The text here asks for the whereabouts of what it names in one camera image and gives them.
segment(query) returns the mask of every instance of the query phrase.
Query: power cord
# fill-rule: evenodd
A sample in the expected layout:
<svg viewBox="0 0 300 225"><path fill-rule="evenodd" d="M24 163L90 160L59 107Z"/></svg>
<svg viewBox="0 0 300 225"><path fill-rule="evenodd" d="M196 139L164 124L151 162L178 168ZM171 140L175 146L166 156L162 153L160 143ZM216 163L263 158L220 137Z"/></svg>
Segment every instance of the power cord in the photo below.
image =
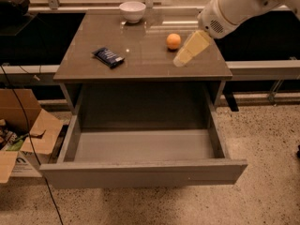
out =
<svg viewBox="0 0 300 225"><path fill-rule="evenodd" d="M24 108L24 106L22 105L22 103L21 103L21 101L20 101L20 99L19 99L19 97L18 97L18 95L17 95L15 89L13 88L13 85L11 84L11 82L10 82L10 80L9 80L9 78L8 78L8 75L6 74L6 72L5 72L4 68L3 68L3 66L1 65L0 67L1 67L1 69L2 69L2 71L3 71L4 76L6 77L6 80L7 80L7 83L8 83L8 85L9 85L9 88L12 90L14 96L16 97L16 99L18 100L18 102L19 102L19 104L20 104L20 107L21 107L21 109L22 109L22 112L23 112L24 117L25 117L25 120L26 120L26 128L27 128L27 130L28 130L28 138L29 138L30 144L31 144L31 146L32 146L32 149L33 149L33 151L34 151L34 155L35 155L35 157L36 157L36 159L37 159L38 165L40 166L41 163L40 163L40 161L39 161L39 159L38 159L38 155L37 155L37 153L36 153L36 150L35 150L34 144L33 144L33 142L32 142L31 135L30 135L29 119L28 119L28 117L27 117L25 108ZM53 205L54 205L54 207L55 207L55 209L56 209L56 212L57 212L57 215L58 215L58 217L59 217L59 220L60 220L61 224L64 225L64 222L63 222L63 220L62 220L62 217L61 217L61 214L60 214L60 212L59 212L58 206L57 206L57 204L56 204L56 202L55 202L55 199L54 199L54 197L53 197L53 193L52 193L52 191L51 191L51 189L50 189L48 180L47 180L46 177L44 177L44 179L45 179L47 188L48 188L48 190L49 190L49 194L50 194L50 197L51 197L51 199L52 199Z"/></svg>

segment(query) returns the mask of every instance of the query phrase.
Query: orange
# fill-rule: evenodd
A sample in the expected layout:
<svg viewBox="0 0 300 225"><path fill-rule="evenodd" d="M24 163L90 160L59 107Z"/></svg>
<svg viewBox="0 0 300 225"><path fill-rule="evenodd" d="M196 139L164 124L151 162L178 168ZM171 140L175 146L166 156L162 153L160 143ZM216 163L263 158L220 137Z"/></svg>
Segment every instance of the orange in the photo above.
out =
<svg viewBox="0 0 300 225"><path fill-rule="evenodd" d="M166 42L168 49L176 50L180 47L181 38L178 34L169 34Z"/></svg>

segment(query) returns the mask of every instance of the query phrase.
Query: speckled floor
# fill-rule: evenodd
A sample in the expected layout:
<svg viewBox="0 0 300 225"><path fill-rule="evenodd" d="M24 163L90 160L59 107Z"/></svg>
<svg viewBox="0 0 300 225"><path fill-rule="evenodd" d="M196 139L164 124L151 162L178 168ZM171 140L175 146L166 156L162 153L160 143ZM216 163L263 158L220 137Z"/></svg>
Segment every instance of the speckled floor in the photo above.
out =
<svg viewBox="0 0 300 225"><path fill-rule="evenodd" d="M300 224L300 105L217 115L231 157L248 161L234 186L52 188L64 224ZM43 179L0 186L0 224L59 224Z"/></svg>

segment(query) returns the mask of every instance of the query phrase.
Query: brown tabletop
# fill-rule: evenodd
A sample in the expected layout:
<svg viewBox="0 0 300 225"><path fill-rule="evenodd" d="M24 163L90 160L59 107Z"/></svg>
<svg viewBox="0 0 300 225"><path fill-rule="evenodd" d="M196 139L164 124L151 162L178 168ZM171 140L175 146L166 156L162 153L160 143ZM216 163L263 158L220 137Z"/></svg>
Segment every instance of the brown tabletop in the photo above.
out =
<svg viewBox="0 0 300 225"><path fill-rule="evenodd" d="M232 76L215 43L186 67L176 67L176 52L166 46L166 37L177 33L182 40L198 28L198 10L150 8L141 21L127 23L118 9L90 10L71 42L54 80L60 83L101 81L217 81ZM110 69L93 51L106 47L125 57Z"/></svg>

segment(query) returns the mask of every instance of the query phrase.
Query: white bowl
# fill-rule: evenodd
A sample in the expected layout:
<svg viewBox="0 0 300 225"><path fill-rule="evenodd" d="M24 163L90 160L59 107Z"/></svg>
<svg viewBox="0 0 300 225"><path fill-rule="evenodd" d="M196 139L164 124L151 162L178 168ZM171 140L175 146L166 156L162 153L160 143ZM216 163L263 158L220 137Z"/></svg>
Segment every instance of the white bowl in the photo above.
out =
<svg viewBox="0 0 300 225"><path fill-rule="evenodd" d="M146 5L141 2L126 2L119 6L121 14L129 23L137 23L146 9Z"/></svg>

